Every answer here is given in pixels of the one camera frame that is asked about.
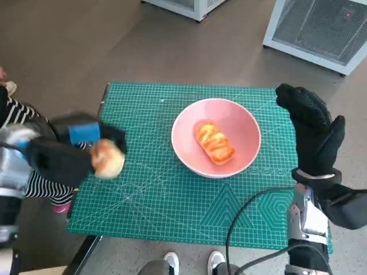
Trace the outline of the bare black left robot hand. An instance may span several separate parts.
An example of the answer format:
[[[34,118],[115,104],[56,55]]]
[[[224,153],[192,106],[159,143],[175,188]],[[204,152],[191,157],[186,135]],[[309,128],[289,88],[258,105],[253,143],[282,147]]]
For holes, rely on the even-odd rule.
[[[122,151],[127,152],[125,132],[83,112],[70,113],[50,121],[50,127],[58,141],[72,145],[95,144],[108,139]]]

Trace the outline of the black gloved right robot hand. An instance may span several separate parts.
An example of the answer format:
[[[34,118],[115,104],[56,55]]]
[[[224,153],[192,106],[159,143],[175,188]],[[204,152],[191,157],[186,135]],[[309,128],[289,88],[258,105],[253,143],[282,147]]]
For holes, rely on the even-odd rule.
[[[332,119],[326,103],[304,87],[280,84],[275,92],[295,129],[298,169],[316,177],[333,174],[345,137],[345,117]]]

